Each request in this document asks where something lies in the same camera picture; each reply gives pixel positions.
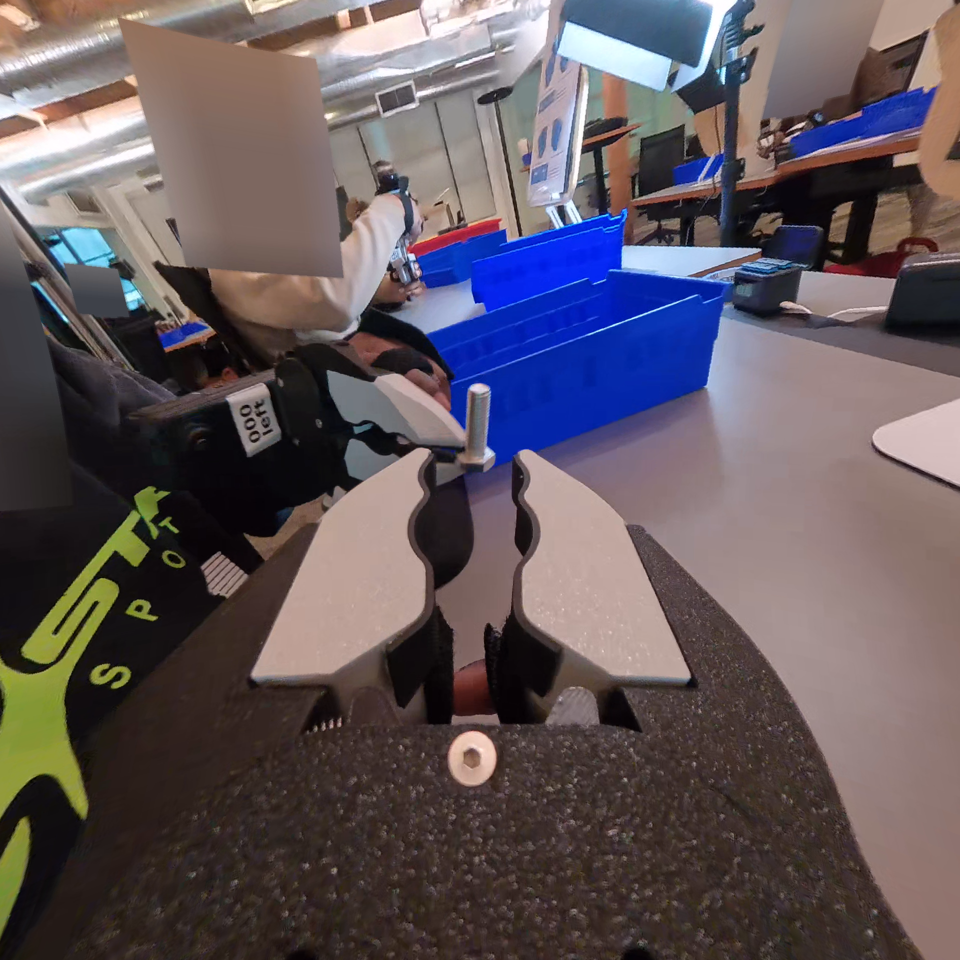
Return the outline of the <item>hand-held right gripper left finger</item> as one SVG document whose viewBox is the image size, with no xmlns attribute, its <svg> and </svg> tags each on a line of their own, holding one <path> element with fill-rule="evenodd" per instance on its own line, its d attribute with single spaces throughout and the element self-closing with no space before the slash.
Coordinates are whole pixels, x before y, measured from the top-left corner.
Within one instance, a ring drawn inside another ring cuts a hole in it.
<svg viewBox="0 0 960 960">
<path fill-rule="evenodd" d="M 326 688 L 339 706 L 379 688 L 396 706 L 426 706 L 436 600 L 415 523 L 434 474 L 433 454 L 414 450 L 324 515 L 250 671 L 255 685 Z"/>
</svg>

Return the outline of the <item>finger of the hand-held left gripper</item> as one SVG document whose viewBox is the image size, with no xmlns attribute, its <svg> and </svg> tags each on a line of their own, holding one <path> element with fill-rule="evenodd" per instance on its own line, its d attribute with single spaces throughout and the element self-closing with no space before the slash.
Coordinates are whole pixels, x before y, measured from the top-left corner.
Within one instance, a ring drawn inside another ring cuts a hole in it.
<svg viewBox="0 0 960 960">
<path fill-rule="evenodd" d="M 339 371 L 326 373 L 330 399 L 341 418 L 357 426 L 373 424 L 412 444 L 463 451 L 464 427 L 434 398 L 406 377 L 386 373 L 364 380 Z"/>
</svg>

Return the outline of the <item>steel hex bolt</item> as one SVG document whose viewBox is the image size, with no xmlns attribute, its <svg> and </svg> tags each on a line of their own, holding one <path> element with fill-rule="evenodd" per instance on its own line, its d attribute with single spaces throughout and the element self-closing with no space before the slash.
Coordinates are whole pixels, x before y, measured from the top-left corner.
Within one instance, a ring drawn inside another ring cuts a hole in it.
<svg viewBox="0 0 960 960">
<path fill-rule="evenodd" d="M 465 449 L 484 450 L 485 447 L 489 447 L 491 400 L 492 390 L 490 386 L 475 383 L 468 387 L 462 451 Z"/>
</svg>

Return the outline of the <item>blue divided plastic bin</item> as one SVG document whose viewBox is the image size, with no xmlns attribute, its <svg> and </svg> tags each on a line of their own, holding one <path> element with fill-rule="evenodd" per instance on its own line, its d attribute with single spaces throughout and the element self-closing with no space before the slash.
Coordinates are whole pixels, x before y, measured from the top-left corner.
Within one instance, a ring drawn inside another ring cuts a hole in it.
<svg viewBox="0 0 960 960">
<path fill-rule="evenodd" d="M 490 387 L 498 463 L 706 388 L 730 284 L 611 270 L 429 334 L 454 373 L 452 411 Z"/>
</svg>

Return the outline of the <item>red plastic bin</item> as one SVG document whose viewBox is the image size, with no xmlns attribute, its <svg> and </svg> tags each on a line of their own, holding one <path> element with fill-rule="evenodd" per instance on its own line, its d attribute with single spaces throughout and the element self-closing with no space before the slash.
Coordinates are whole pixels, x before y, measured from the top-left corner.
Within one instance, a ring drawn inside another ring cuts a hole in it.
<svg viewBox="0 0 960 960">
<path fill-rule="evenodd" d="M 421 239 L 410 246 L 411 253 L 417 258 L 435 253 L 459 243 L 465 243 L 474 238 L 487 234 L 496 234 L 500 231 L 501 220 L 489 218 L 482 221 L 461 224 L 428 239 Z"/>
</svg>

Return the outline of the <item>black hoodie with green print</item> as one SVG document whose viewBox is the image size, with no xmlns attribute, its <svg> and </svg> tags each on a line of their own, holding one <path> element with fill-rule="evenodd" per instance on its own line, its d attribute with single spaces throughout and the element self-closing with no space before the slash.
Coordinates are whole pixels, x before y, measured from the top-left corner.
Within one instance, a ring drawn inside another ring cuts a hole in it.
<svg viewBox="0 0 960 960">
<path fill-rule="evenodd" d="M 184 492 L 70 479 L 70 505 L 2 513 L 2 958 L 89 818 L 92 732 L 263 564 Z"/>
</svg>

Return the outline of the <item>black floor lamp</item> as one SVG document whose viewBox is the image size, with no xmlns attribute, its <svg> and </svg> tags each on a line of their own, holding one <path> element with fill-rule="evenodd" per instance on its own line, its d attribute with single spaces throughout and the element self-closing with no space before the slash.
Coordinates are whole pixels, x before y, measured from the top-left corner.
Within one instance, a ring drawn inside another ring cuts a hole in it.
<svg viewBox="0 0 960 960">
<path fill-rule="evenodd" d="M 486 173 L 490 192 L 495 206 L 495 215 L 501 221 L 501 228 L 508 234 L 508 239 L 517 239 L 520 236 L 520 215 L 518 212 L 517 197 L 512 179 L 512 169 L 506 136 L 503 130 L 499 103 L 480 102 L 487 94 L 494 93 L 492 88 L 482 90 L 482 95 L 474 102 L 479 135 L 481 138 Z"/>
</svg>

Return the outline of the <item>wood-edged grey board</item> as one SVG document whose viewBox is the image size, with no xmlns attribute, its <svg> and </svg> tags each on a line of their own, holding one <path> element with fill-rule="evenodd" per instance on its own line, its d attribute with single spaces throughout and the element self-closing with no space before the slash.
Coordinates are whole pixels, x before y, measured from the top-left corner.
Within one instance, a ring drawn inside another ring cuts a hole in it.
<svg viewBox="0 0 960 960">
<path fill-rule="evenodd" d="M 624 246 L 621 267 L 631 272 L 702 278 L 734 269 L 761 256 L 762 250 L 758 247 Z M 465 281 L 428 289 L 413 301 L 402 305 L 395 317 L 429 334 L 484 312 L 485 306 L 474 302 L 471 283 Z"/>
</svg>

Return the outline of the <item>small black and blue device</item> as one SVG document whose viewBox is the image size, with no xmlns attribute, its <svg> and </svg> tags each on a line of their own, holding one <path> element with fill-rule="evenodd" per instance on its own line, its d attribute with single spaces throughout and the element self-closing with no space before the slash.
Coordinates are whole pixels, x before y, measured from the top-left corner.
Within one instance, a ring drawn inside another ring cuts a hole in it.
<svg viewBox="0 0 960 960">
<path fill-rule="evenodd" d="M 824 237 L 817 225 L 780 225 L 762 247 L 762 257 L 735 272 L 731 305 L 767 317 L 779 314 L 783 303 L 795 303 L 802 275 L 816 266 Z"/>
</svg>

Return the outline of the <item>sign board on white stand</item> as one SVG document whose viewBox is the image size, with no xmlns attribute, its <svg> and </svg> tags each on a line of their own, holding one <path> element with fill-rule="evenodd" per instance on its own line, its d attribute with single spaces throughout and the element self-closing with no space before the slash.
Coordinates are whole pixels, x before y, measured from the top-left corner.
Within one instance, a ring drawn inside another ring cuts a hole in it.
<svg viewBox="0 0 960 960">
<path fill-rule="evenodd" d="M 924 183 L 942 198 L 959 199 L 959 9 L 934 26 L 941 80 L 920 131 L 918 167 Z M 959 401 L 878 428 L 876 451 L 912 470 L 959 487 Z"/>
</svg>

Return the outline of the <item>black office chair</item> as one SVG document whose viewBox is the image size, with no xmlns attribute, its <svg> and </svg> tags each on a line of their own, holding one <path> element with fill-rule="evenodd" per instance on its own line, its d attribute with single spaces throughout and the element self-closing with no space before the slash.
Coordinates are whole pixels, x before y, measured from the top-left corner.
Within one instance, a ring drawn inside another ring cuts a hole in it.
<svg viewBox="0 0 960 960">
<path fill-rule="evenodd" d="M 642 137 L 638 162 L 639 197 L 658 193 L 675 185 L 674 169 L 686 160 L 687 131 L 685 126 L 675 126 L 661 133 Z M 675 240 L 682 243 L 686 239 L 683 222 L 680 227 L 664 227 L 666 214 L 658 207 L 643 210 L 648 221 L 655 222 L 655 229 L 638 241 L 639 245 L 652 243 L 671 245 Z"/>
</svg>

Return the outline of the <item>studio light panel on stand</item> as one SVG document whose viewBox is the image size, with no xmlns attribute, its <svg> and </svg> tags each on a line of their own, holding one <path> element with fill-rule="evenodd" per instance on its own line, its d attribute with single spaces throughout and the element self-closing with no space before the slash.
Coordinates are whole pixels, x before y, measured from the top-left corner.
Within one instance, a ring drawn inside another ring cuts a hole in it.
<svg viewBox="0 0 960 960">
<path fill-rule="evenodd" d="M 739 157 L 740 90 L 759 49 L 742 51 L 763 31 L 747 26 L 754 1 L 565 1 L 558 7 L 558 54 L 582 66 L 657 91 L 698 82 L 720 49 L 724 141 L 721 167 L 721 239 L 733 246 L 735 194 L 745 169 Z"/>
</svg>

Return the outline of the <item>red bag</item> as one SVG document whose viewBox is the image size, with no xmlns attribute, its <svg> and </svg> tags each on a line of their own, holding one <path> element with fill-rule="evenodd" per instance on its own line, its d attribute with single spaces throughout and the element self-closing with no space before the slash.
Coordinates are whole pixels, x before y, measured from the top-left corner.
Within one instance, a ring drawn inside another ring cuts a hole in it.
<svg viewBox="0 0 960 960">
<path fill-rule="evenodd" d="M 870 255 L 855 263 L 825 265 L 823 272 L 855 277 L 896 279 L 906 260 L 913 256 L 935 255 L 940 252 L 938 244 L 926 237 L 907 237 L 894 250 Z"/>
</svg>

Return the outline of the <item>dark grey box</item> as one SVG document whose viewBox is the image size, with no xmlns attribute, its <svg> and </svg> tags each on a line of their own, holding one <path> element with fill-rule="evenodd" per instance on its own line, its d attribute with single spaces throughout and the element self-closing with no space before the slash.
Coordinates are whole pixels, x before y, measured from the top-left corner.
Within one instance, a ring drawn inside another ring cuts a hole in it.
<svg viewBox="0 0 960 960">
<path fill-rule="evenodd" d="M 894 283 L 884 327 L 894 332 L 959 332 L 959 254 L 908 257 Z"/>
</svg>

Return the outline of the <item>wooden office desk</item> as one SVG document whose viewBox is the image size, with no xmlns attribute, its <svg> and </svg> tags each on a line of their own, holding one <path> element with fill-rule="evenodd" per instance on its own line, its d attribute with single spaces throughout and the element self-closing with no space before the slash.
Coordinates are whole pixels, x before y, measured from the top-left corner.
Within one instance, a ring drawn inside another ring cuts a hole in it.
<svg viewBox="0 0 960 960">
<path fill-rule="evenodd" d="M 909 129 L 853 140 L 746 175 L 733 193 L 732 226 L 721 226 L 721 245 L 748 247 L 760 237 L 758 219 L 778 214 L 784 225 L 822 229 L 816 269 L 867 258 L 882 194 L 921 181 L 920 138 L 919 129 Z"/>
</svg>

